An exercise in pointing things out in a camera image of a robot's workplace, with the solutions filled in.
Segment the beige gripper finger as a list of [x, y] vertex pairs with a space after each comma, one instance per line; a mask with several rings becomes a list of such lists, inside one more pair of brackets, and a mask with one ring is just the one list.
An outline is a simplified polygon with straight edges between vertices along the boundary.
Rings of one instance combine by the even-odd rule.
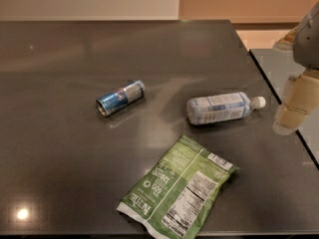
[[277, 52], [291, 52], [296, 36], [297, 28], [290, 30], [284, 37], [276, 41], [272, 47]]
[[294, 132], [318, 107], [319, 71], [305, 69], [299, 76], [290, 76], [283, 89], [273, 130], [280, 135]]

